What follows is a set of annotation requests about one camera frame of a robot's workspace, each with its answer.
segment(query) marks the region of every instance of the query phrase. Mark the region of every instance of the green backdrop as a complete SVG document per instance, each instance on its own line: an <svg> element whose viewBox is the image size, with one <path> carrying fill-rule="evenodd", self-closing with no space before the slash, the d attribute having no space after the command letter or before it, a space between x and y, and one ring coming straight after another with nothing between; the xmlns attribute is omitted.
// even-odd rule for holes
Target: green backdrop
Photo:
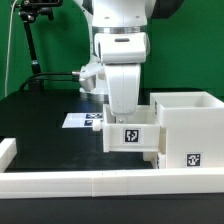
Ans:
<svg viewBox="0 0 224 224"><path fill-rule="evenodd" d="M0 98L4 97L7 38L11 0L0 2ZM193 87L224 96L224 1L185 0L167 20L149 21L151 54L142 68L148 88ZM87 24L72 2L54 10L55 20L38 17L32 24L42 71L71 71L89 60ZM23 24L14 13L9 92L30 75L29 51ZM46 82L46 88L72 89L77 83Z"/></svg>

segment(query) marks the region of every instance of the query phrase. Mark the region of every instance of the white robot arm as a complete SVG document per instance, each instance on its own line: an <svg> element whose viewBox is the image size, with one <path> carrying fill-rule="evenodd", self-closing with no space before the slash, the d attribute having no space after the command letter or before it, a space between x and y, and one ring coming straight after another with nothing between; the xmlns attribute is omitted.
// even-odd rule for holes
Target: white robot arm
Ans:
<svg viewBox="0 0 224 224"><path fill-rule="evenodd" d="M85 1L92 12L83 8L83 0L74 2L84 11L91 43L90 62L81 69L80 83L92 91L98 74L100 80L105 74L103 88L108 89L111 113L124 121L135 112L138 102L140 63L145 62L150 49L147 18L156 0Z"/></svg>

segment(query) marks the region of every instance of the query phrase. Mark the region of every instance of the cable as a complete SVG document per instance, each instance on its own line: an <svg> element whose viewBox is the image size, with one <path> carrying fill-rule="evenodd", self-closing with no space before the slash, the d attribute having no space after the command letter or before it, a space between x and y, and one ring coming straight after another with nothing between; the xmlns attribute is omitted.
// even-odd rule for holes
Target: cable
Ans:
<svg viewBox="0 0 224 224"><path fill-rule="evenodd" d="M8 96L9 60L10 60L10 50L11 50L12 22L13 22L13 12L17 2L18 0L14 1L12 5L11 15L10 15L7 62L6 62L6 73L5 73L5 97Z"/></svg>
<svg viewBox="0 0 224 224"><path fill-rule="evenodd" d="M71 72L41 72L41 73L30 76L28 79L34 79L34 78L37 78L37 77L40 77L40 76L45 76L45 75L52 75L52 76L55 76L55 75L63 75L63 76L64 75L69 75L69 76L72 76L72 73Z"/></svg>
<svg viewBox="0 0 224 224"><path fill-rule="evenodd" d="M73 79L46 79L46 78L44 78L44 79L37 79L37 78L30 78L30 79L27 79L21 86L20 86L20 88L19 88L19 91L23 91L24 90L24 88L25 88L25 86L30 82L30 81L32 81L32 80L34 80L34 81L57 81L57 82L78 82L79 80L78 79L75 79L75 78L73 78Z"/></svg>

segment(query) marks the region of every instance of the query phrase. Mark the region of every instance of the black sticker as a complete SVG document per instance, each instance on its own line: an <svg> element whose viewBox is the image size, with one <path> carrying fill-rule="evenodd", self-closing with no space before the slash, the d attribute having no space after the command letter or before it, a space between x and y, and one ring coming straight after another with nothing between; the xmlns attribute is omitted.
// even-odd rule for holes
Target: black sticker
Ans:
<svg viewBox="0 0 224 224"><path fill-rule="evenodd" d="M125 130L125 143L139 143L139 129Z"/></svg>
<svg viewBox="0 0 224 224"><path fill-rule="evenodd" d="M201 166L200 153L187 154L187 167L200 167L200 166Z"/></svg>

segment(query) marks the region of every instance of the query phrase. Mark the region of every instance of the black cable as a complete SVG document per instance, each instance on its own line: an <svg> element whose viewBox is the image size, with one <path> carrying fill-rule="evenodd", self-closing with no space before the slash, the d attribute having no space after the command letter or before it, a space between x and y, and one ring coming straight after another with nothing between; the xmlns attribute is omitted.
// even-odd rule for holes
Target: black cable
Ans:
<svg viewBox="0 0 224 224"><path fill-rule="evenodd" d="M45 76L45 75L52 75L52 76L54 76L54 75L71 75L72 76L72 73L71 72L41 72L41 73L30 76L28 79L33 79L33 78L37 78L37 77Z"/></svg>
<svg viewBox="0 0 224 224"><path fill-rule="evenodd" d="M25 88L25 86L30 82L30 81L33 81L33 80L37 80L37 81L57 81L57 82L78 82L79 80L78 80L78 78L77 79L75 79L75 78L73 78L73 79L71 79L71 80L69 80L69 79L46 79L46 78L44 78L44 79L37 79L36 77L35 78L29 78L29 79L27 79L21 86L20 86L20 88L19 88L19 91L23 91L24 90L24 88Z"/></svg>

